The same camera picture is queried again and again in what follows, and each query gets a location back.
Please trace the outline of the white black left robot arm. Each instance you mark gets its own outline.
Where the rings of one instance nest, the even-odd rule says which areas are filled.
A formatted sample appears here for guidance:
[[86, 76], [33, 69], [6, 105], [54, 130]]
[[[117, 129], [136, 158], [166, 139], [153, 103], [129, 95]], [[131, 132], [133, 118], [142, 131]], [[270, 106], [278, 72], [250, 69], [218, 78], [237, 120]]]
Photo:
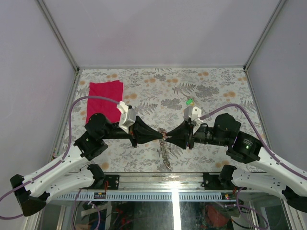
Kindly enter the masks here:
[[54, 198], [73, 190], [104, 189], [106, 176], [100, 166], [91, 161], [108, 148], [106, 139], [128, 139], [136, 147], [163, 137], [139, 116], [128, 126], [120, 126], [119, 122], [112, 123], [103, 114], [94, 114], [85, 129], [55, 160], [29, 175], [17, 174], [10, 179], [23, 216], [39, 212]]

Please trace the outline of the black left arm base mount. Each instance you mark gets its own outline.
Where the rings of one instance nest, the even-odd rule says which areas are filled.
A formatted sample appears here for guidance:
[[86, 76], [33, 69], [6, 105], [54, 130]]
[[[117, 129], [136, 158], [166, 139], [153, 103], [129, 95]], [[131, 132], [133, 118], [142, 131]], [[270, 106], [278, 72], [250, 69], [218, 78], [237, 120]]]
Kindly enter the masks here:
[[103, 180], [100, 180], [95, 186], [94, 189], [103, 189], [103, 190], [118, 190], [119, 189], [119, 179], [118, 174], [109, 174], [106, 175]]

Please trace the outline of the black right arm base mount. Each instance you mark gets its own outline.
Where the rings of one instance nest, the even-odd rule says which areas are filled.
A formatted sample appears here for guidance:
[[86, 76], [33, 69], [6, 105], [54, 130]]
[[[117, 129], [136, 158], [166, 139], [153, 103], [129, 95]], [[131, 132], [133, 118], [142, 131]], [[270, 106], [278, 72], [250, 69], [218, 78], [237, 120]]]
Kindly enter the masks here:
[[211, 173], [211, 172], [203, 172], [202, 178], [203, 182], [201, 183], [201, 187], [204, 190], [230, 190], [233, 189], [232, 185], [223, 184], [219, 180], [219, 173]]

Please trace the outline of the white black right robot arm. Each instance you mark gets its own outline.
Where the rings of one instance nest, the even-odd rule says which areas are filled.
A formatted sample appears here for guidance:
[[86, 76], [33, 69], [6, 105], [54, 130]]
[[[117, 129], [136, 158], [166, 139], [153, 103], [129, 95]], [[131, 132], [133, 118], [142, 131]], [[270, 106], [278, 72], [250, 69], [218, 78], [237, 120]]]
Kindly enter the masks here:
[[219, 175], [219, 185], [261, 190], [279, 197], [301, 212], [307, 211], [307, 172], [294, 166], [252, 135], [240, 131], [241, 123], [228, 113], [218, 115], [214, 126], [200, 119], [188, 118], [167, 133], [167, 142], [183, 149], [192, 149], [195, 143], [226, 146], [226, 154], [233, 160], [263, 170], [264, 174], [245, 172], [226, 165]]

